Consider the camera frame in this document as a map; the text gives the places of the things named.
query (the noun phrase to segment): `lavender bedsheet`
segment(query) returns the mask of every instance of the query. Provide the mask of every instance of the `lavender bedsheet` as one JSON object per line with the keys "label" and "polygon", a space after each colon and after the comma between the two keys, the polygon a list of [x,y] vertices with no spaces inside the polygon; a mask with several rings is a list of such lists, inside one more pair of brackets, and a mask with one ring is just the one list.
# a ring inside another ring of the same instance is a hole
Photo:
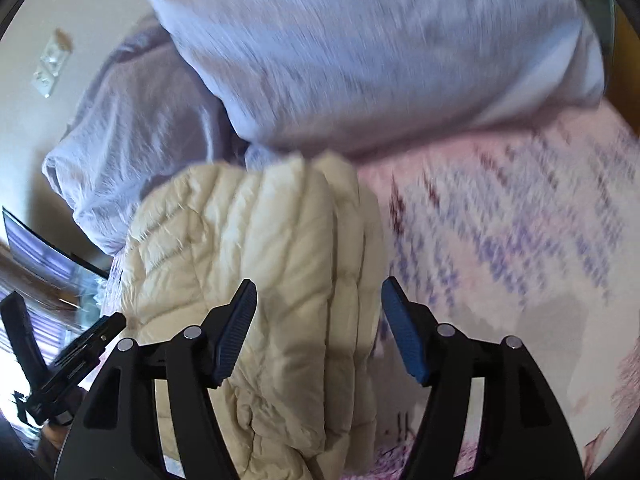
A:
{"label": "lavender bedsheet", "polygon": [[[640,144],[603,102],[541,130],[457,136],[360,170],[380,201],[389,273],[468,336],[524,340],[587,474],[640,404],[639,164]],[[380,453],[367,478],[396,478],[427,395],[385,326],[371,370]],[[481,399],[475,384],[459,473],[473,463]]]}

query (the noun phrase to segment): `light switch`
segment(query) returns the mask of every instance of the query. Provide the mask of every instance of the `light switch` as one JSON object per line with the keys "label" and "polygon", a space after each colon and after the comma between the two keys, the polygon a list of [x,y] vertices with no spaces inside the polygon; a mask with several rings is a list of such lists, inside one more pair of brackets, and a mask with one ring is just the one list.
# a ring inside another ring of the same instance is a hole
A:
{"label": "light switch", "polygon": [[68,41],[62,32],[56,30],[40,56],[40,62],[52,76],[58,77],[69,54],[71,47]]}
{"label": "light switch", "polygon": [[44,97],[49,97],[53,87],[56,85],[56,77],[41,65],[38,65],[36,72],[33,73],[33,79],[31,84],[40,92]]}

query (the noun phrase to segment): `fabric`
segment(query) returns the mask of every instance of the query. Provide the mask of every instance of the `fabric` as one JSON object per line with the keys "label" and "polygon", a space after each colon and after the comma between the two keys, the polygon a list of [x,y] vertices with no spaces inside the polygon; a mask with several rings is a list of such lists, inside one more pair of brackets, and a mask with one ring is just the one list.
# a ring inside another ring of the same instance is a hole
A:
{"label": "fabric", "polygon": [[[587,475],[640,405],[640,144],[617,112],[568,110],[539,130],[463,134],[390,155],[358,176],[380,202],[388,272],[469,337],[519,336],[568,420]],[[369,366],[377,463],[395,479],[428,391],[383,323]],[[472,467],[474,383],[457,473]]]}
{"label": "fabric", "polygon": [[604,88],[577,0],[149,1],[238,135],[272,150],[354,155]]}
{"label": "fabric", "polygon": [[[254,320],[233,374],[210,391],[234,465],[243,479],[337,480],[372,465],[367,357],[384,261],[375,196],[336,156],[264,172],[191,166],[131,225],[126,335],[167,340],[251,279]],[[177,459],[166,385],[156,393],[163,449]]]}
{"label": "fabric", "polygon": [[124,262],[124,248],[111,261],[109,277],[105,286],[104,298],[100,304],[100,315],[110,316],[120,308],[122,298],[122,264]]}
{"label": "fabric", "polygon": [[194,162],[233,158],[222,102],[149,17],[107,58],[42,172],[105,253],[124,247],[140,201]]}

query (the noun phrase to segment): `cream puffer jacket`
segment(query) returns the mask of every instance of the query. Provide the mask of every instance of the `cream puffer jacket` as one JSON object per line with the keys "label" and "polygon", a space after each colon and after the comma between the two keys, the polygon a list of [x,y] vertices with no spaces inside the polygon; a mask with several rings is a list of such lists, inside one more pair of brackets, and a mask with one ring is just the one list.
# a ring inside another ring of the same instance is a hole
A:
{"label": "cream puffer jacket", "polygon": [[[367,359],[385,264],[375,195],[338,156],[260,173],[193,166],[131,225],[127,335],[167,340],[251,279],[254,320],[233,374],[210,390],[231,458],[243,480],[337,480],[372,464]],[[166,384],[156,396],[163,450],[178,459]]]}

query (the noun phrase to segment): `pillowcase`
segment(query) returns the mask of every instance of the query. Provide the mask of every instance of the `pillowcase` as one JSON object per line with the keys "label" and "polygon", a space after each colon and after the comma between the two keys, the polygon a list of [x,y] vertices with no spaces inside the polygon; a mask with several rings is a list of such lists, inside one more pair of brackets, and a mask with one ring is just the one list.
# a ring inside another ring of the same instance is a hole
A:
{"label": "pillowcase", "polygon": [[577,0],[150,0],[240,137],[347,154],[594,105]]}
{"label": "pillowcase", "polygon": [[231,158],[232,138],[220,99],[147,18],[103,64],[42,172],[89,239],[114,255],[152,189],[194,162]]}

